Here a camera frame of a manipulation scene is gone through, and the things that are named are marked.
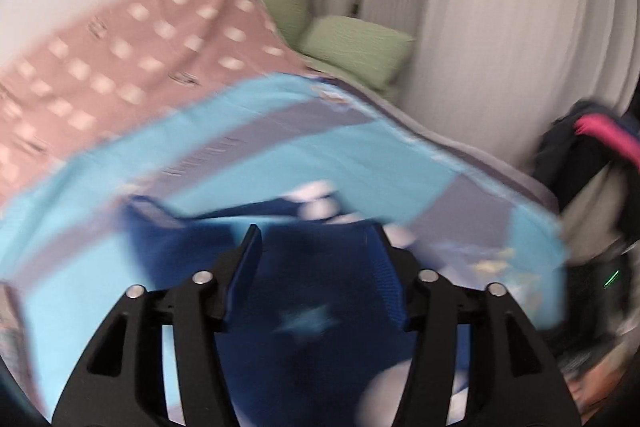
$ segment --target beige cloth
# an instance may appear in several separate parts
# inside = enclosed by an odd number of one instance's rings
[[[306,74],[258,0],[123,0],[0,74],[0,203],[70,155],[239,80]]]

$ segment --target dark blue fabric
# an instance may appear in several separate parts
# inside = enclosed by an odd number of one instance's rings
[[[123,215],[156,288],[177,285],[237,246],[228,224],[170,216],[171,228],[162,228],[162,219],[133,204]],[[369,221],[262,230],[264,251],[246,302],[229,333],[216,336],[231,397],[255,425],[354,427],[371,380],[412,357],[415,335],[389,318],[376,285],[374,232]]]

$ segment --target bed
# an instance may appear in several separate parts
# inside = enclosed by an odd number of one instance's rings
[[[381,221],[452,282],[506,284],[539,328],[562,318],[553,196],[309,68],[261,0],[122,0],[22,56],[2,85],[0,278],[45,415],[124,290],[156,285],[119,218],[132,194],[193,216],[309,203],[296,188],[315,187],[338,203],[301,219]],[[176,406],[169,336],[165,348]]]

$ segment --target blue blanket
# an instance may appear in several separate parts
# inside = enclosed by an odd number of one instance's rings
[[[338,87],[276,74],[72,158],[5,210],[0,276],[20,291],[47,410],[124,289],[159,283],[118,224],[123,194],[195,215],[319,179],[349,212],[402,226],[454,283],[500,280],[539,327],[560,319],[566,252],[551,213]],[[165,354],[172,404],[169,335]]]

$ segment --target bright pink fabric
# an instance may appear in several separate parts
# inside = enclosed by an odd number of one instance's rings
[[[574,124],[575,134],[592,136],[640,170],[640,142],[603,114],[588,114]]]

